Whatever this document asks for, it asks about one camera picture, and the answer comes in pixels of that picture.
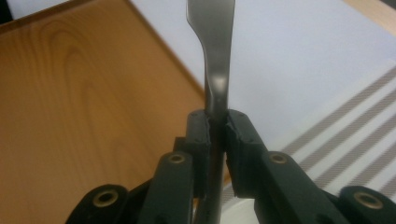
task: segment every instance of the wooden table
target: wooden table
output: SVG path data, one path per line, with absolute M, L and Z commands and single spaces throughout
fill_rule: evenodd
M 89 190 L 136 187 L 203 107 L 127 0 L 0 26 L 0 223 L 64 223 Z

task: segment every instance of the metal screw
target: metal screw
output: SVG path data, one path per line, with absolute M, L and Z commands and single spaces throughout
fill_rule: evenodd
M 280 153 L 273 153 L 270 155 L 270 160 L 274 163 L 278 163 L 278 164 L 284 164 L 288 161 L 288 159 L 280 154 Z
M 174 164 L 182 163 L 186 158 L 180 154 L 172 155 L 168 158 L 168 160 Z
M 96 207 L 107 207 L 119 198 L 119 194 L 114 189 L 106 189 L 95 195 L 92 200 Z
M 368 208 L 381 209 L 382 207 L 384 207 L 384 204 L 382 204 L 382 202 L 379 201 L 379 199 L 363 191 L 358 191 L 354 193 L 353 197 L 357 202 L 361 203 L 362 205 Z

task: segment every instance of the gray stripe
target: gray stripe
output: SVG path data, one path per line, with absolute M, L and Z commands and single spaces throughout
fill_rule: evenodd
M 316 179 L 316 183 L 320 188 L 327 186 L 339 174 L 341 174 L 350 164 L 360 158 L 364 153 L 371 149 L 376 143 L 383 139 L 396 126 L 396 114 L 384 122 L 381 127 L 374 130 L 366 139 L 360 142 L 352 150 L 350 150 L 345 157 L 338 161 L 333 167 L 323 173 Z
M 298 149 L 305 146 L 308 142 L 318 136 L 321 132 L 326 130 L 329 126 L 347 114 L 351 109 L 356 107 L 358 104 L 363 102 L 365 99 L 373 95 L 376 91 L 381 89 L 388 82 L 396 77 L 396 67 L 388 71 L 384 76 L 379 78 L 372 85 L 352 97 L 346 103 L 337 108 L 328 117 L 321 120 L 314 127 L 303 133 L 299 138 L 288 144 L 286 147 L 281 149 L 283 152 L 291 155 L 295 153 Z
M 390 164 L 396 157 L 396 142 L 387 149 L 378 159 L 370 166 L 366 167 L 359 175 L 357 175 L 348 185 L 358 186 L 367 184 L 375 175 L 381 172 L 384 167 Z
M 396 175 L 380 190 L 387 197 L 392 197 L 396 193 Z
M 370 109 L 360 115 L 352 123 L 347 125 L 344 130 L 336 134 L 333 138 L 327 141 L 322 147 L 309 155 L 304 159 L 300 165 L 303 169 L 308 170 L 312 166 L 318 163 L 320 159 L 328 155 L 334 148 L 341 145 L 346 141 L 352 134 L 357 132 L 364 124 L 369 122 L 380 112 L 382 112 L 386 107 L 392 104 L 396 100 L 396 90 L 388 94 L 381 101 L 373 105 Z

